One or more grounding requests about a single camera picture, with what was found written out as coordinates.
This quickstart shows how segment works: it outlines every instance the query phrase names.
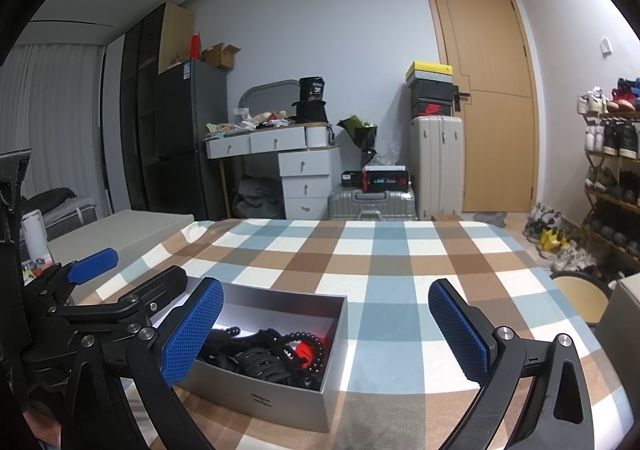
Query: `blue gripper pad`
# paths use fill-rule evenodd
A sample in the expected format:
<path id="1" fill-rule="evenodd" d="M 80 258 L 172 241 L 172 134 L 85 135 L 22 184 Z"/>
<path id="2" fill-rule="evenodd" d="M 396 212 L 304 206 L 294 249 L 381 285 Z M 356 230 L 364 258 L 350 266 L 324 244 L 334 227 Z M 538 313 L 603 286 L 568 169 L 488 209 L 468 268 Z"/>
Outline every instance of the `blue gripper pad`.
<path id="1" fill-rule="evenodd" d="M 162 377 L 168 386 L 187 377 L 191 365 L 222 311 L 225 293 L 219 281 L 205 278 L 194 293 L 197 293 L 201 286 L 205 286 L 206 289 L 162 348 Z"/>
<path id="2" fill-rule="evenodd" d="M 428 302 L 431 316 L 438 324 L 466 379 L 482 386 L 490 369 L 489 351 L 482 338 L 439 281 L 434 281 L 429 287 Z"/>
<path id="3" fill-rule="evenodd" d="M 118 252 L 113 248 L 105 248 L 74 263 L 66 279 L 71 284 L 84 284 L 105 271 L 113 270 L 117 265 Z"/>

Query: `wooden door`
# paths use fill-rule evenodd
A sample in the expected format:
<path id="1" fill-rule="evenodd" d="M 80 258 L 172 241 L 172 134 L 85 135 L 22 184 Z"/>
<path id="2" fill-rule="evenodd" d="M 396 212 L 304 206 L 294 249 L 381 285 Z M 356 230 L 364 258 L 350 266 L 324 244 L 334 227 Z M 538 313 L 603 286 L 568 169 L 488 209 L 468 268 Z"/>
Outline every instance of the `wooden door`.
<path id="1" fill-rule="evenodd" d="M 538 166 L 529 47 L 513 0 L 430 0 L 465 126 L 465 211 L 528 211 Z"/>

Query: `drawer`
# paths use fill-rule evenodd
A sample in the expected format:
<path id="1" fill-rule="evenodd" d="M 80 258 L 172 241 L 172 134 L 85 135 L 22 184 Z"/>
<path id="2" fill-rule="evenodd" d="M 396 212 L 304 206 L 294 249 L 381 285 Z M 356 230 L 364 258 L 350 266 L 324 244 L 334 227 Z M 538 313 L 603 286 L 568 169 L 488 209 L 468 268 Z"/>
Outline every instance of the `drawer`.
<path id="1" fill-rule="evenodd" d="M 325 197 L 302 197 L 284 200 L 287 219 L 325 219 Z"/>
<path id="2" fill-rule="evenodd" d="M 329 175 L 338 172 L 335 165 L 336 154 L 340 158 L 340 149 L 323 149 L 321 151 L 300 151 L 297 153 L 280 153 L 278 163 L 282 177 L 294 175 Z"/>
<path id="3" fill-rule="evenodd" d="M 207 141 L 207 157 L 215 159 L 217 157 L 241 156 L 250 154 L 250 135 L 241 135 L 232 138 L 219 138 L 218 140 Z"/>
<path id="4" fill-rule="evenodd" d="M 324 197 L 328 198 L 332 188 L 331 178 L 327 175 L 308 177 L 283 177 L 282 191 L 288 197 Z"/>
<path id="5" fill-rule="evenodd" d="M 252 153 L 274 153 L 306 148 L 304 127 L 280 127 L 272 131 L 257 131 L 249 137 Z"/>

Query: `black refrigerator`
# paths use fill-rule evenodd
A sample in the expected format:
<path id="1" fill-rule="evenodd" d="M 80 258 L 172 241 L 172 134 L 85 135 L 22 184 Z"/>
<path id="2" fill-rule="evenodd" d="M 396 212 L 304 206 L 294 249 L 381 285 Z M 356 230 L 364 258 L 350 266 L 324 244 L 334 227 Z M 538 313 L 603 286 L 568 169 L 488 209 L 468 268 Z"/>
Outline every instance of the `black refrigerator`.
<path id="1" fill-rule="evenodd" d="M 155 156 L 145 167 L 149 210 L 226 217 L 219 164 L 207 159 L 207 123 L 228 122 L 226 72 L 190 60 L 162 72 L 154 91 Z"/>

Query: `white suitcase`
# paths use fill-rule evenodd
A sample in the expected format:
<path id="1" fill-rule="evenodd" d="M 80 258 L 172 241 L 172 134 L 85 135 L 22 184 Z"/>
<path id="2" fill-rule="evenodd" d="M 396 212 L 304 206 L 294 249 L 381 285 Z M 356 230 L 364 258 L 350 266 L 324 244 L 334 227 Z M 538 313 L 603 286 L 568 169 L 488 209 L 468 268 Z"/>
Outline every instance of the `white suitcase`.
<path id="1" fill-rule="evenodd" d="M 411 122 L 411 174 L 418 220 L 462 212 L 465 140 L 462 119 L 417 117 Z"/>

